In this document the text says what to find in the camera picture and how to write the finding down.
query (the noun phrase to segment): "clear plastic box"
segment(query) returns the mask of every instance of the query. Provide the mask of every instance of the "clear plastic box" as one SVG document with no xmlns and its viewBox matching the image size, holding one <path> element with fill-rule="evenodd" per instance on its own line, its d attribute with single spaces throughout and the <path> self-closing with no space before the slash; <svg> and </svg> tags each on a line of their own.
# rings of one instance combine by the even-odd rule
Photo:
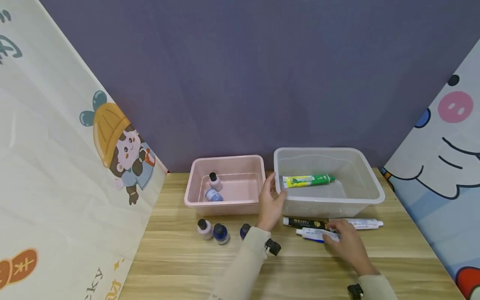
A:
<svg viewBox="0 0 480 300">
<path fill-rule="evenodd" d="M 210 202 L 208 174 L 215 172 L 223 184 L 224 201 Z M 199 158 L 192 164 L 184 202 L 202 216 L 258 213 L 258 195 L 265 182 L 264 160 L 258 155 Z"/>
<path fill-rule="evenodd" d="M 279 148 L 274 153 L 278 193 L 282 176 L 335 176 L 327 185 L 287 189 L 286 216 L 310 218 L 354 217 L 362 209 L 385 200 L 385 193 L 365 156 L 354 148 Z"/>
</svg>

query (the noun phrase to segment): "wooden tabletop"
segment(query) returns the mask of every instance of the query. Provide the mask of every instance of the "wooden tabletop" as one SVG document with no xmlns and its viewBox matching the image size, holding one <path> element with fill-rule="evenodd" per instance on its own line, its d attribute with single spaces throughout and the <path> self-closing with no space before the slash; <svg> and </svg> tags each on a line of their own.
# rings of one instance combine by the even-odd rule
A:
<svg viewBox="0 0 480 300">
<path fill-rule="evenodd" d="M 385 201 L 358 215 L 385 223 L 359 231 L 374 265 L 399 299 L 463 299 L 385 179 L 374 171 Z M 202 240 L 196 230 L 200 217 L 183 202 L 188 176 L 167 175 L 120 300 L 206 299 L 239 251 L 240 227 L 256 223 L 254 215 L 206 217 L 224 224 L 231 240 L 223 246 Z M 251 299 L 349 299 L 347 286 L 357 283 L 356 276 L 323 244 L 303 240 L 280 222 L 272 238 L 282 250 L 265 261 Z"/>
</svg>

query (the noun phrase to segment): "pink plastic box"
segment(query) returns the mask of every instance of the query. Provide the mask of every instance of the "pink plastic box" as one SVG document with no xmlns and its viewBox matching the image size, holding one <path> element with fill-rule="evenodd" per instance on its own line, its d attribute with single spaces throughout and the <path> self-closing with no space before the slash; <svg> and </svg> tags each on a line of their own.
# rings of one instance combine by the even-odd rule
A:
<svg viewBox="0 0 480 300">
<path fill-rule="evenodd" d="M 209 202 L 205 198 L 211 172 L 223 183 L 218 193 L 224 201 Z M 258 155 L 199 158 L 190 170 L 185 205 L 202 216 L 257 214 L 258 194 L 264 182 L 264 160 Z"/>
</svg>

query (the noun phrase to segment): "human hand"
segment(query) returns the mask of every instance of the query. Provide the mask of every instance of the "human hand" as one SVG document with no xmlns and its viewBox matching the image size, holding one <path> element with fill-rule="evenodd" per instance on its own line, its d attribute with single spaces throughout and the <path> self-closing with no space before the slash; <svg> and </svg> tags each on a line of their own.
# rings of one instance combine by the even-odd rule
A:
<svg viewBox="0 0 480 300">
<path fill-rule="evenodd" d="M 324 241 L 345 262 L 349 263 L 358 276 L 379 275 L 368 257 L 360 235 L 353 225 L 344 219 L 328 222 L 328 226 L 340 232 L 340 242 L 323 235 Z"/>
<path fill-rule="evenodd" d="M 258 215 L 257 228 L 265 231 L 271 231 L 278 219 L 280 219 L 280 216 L 282 216 L 283 202 L 287 196 L 287 192 L 283 190 L 276 200 L 272 197 L 272 192 L 275 190 L 274 180 L 275 172 L 270 174 L 265 180 L 262 191 L 258 196 L 260 213 Z"/>
</svg>

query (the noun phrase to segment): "cartoon backdrop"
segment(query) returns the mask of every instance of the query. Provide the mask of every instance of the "cartoon backdrop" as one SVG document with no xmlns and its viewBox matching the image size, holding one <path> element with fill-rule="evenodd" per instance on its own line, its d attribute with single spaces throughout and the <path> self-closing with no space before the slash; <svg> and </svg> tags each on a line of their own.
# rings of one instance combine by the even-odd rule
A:
<svg viewBox="0 0 480 300">
<path fill-rule="evenodd" d="M 0 108 L 0 299 L 116 299 L 166 172 L 38 1 L 0 0 Z"/>
<path fill-rule="evenodd" d="M 480 42 L 383 173 L 464 296 L 480 299 Z"/>
</svg>

